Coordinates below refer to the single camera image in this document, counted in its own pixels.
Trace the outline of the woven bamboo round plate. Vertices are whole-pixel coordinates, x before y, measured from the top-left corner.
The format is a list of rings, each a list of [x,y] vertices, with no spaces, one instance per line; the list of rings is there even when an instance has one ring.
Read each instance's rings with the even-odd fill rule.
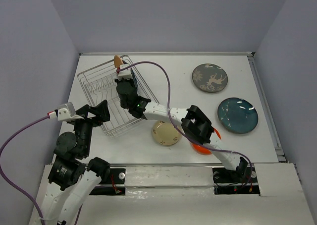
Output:
[[[117,68],[117,69],[120,69],[120,67],[122,65],[124,65],[122,59],[120,56],[118,55],[115,55],[114,58],[113,58],[113,62],[114,62],[114,67]]]

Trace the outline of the dark blue leaf-shaped plate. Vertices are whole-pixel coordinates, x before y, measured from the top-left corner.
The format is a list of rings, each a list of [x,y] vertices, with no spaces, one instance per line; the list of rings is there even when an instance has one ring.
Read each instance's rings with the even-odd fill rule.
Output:
[[[132,74],[132,78],[133,78],[133,85],[137,89],[138,88],[137,77],[136,77],[133,70],[131,70],[131,74]]]

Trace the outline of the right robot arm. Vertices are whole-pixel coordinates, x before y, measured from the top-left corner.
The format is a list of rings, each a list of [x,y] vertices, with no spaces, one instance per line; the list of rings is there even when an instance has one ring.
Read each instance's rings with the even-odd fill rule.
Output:
[[[115,79],[122,108],[135,118],[170,122],[191,143],[202,146],[216,156],[233,181],[246,177],[250,160],[222,142],[208,117],[195,105],[188,109],[168,108],[138,95],[133,79]]]

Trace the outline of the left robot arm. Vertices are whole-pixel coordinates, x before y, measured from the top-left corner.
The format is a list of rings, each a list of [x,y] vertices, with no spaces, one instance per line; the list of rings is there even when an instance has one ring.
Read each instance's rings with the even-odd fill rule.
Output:
[[[69,225],[92,190],[109,179],[108,162],[95,157],[86,165],[81,160],[89,156],[93,128],[108,122],[110,113],[107,101],[103,100],[95,107],[84,105],[77,110],[69,102],[49,112],[48,116],[74,128],[56,140],[55,161],[40,206],[41,214],[33,223]]]

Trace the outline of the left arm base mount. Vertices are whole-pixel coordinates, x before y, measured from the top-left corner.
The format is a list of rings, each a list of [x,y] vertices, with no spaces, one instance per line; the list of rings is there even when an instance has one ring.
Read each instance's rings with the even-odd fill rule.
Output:
[[[111,168],[107,178],[90,192],[91,196],[124,196],[125,195],[125,168]]]

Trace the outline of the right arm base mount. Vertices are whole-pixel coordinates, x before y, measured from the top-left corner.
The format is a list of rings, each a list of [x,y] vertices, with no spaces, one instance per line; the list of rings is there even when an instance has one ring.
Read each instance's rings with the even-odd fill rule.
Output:
[[[245,175],[240,177],[234,171],[225,168],[213,168],[212,178],[214,182],[215,195],[238,195],[257,194],[260,195],[258,178],[255,168],[247,167]]]

